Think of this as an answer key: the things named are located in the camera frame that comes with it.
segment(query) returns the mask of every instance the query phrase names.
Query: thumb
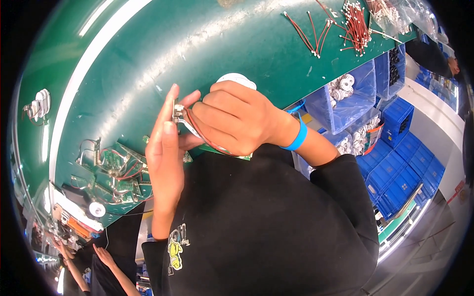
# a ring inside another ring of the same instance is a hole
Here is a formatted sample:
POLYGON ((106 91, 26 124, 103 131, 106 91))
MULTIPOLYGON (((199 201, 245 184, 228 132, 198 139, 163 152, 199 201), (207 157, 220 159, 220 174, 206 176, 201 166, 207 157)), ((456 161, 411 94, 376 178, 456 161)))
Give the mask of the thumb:
POLYGON ((165 170, 169 170, 178 163, 178 129, 176 124, 173 122, 165 121, 163 131, 163 156, 160 167, 163 167, 165 170))

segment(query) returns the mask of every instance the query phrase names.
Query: black cable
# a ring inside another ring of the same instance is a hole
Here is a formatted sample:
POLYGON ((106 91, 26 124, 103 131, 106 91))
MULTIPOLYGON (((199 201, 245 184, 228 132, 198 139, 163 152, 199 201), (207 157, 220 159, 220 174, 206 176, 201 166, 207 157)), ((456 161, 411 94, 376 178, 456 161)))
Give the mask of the black cable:
POLYGON ((82 144, 83 144, 85 141, 90 141, 90 142, 94 143, 94 145, 97 143, 97 141, 94 141, 94 140, 91 140, 91 139, 85 139, 85 140, 83 140, 83 141, 79 144, 79 156, 78 156, 78 158, 81 157, 82 144))
POLYGON ((148 211, 144 211, 144 212, 141 212, 141 213, 135 213, 135 214, 116 214, 116 213, 110 213, 110 212, 106 212, 106 213, 111 214, 111 215, 117 215, 117 216, 135 216, 135 215, 143 215, 143 214, 151 213, 151 212, 153 212, 153 210, 148 210, 148 211))

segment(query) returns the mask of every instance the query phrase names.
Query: white plastic part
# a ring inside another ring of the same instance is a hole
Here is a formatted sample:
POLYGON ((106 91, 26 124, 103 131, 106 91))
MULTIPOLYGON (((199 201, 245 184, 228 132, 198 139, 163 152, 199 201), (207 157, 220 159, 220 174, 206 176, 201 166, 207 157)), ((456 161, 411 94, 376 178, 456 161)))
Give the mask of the white plastic part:
POLYGON ((222 76, 221 78, 219 78, 217 80, 217 82, 226 81, 226 80, 237 82, 237 83, 242 84, 243 86, 246 86, 250 89, 257 90, 257 85, 255 83, 253 83, 247 77, 245 77, 244 75, 239 74, 239 73, 226 74, 226 75, 222 76))
POLYGON ((35 100, 31 102, 30 113, 28 116, 38 121, 43 118, 51 107, 51 95, 47 89, 42 89, 36 93, 35 100))
POLYGON ((105 215, 105 207, 103 204, 93 202, 89 205, 89 211, 94 217, 102 217, 105 215))

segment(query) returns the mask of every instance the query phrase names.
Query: white wall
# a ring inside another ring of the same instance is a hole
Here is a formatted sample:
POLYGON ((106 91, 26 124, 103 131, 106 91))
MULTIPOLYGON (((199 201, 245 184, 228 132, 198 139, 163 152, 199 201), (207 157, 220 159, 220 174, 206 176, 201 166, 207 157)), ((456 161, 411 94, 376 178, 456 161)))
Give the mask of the white wall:
POLYGON ((462 159, 464 121, 435 94, 411 79, 406 79, 405 87, 398 95, 415 107, 410 131, 446 167, 439 190, 449 200, 465 178, 462 159))

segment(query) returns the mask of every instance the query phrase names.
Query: wrist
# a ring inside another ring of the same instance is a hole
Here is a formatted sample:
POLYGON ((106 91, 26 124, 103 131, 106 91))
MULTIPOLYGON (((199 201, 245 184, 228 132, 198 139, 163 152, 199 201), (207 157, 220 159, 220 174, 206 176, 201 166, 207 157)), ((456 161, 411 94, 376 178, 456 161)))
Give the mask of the wrist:
POLYGON ((300 131, 300 122, 291 114, 283 110, 278 111, 279 120, 274 131, 271 144, 281 147, 288 147, 298 136, 300 131))

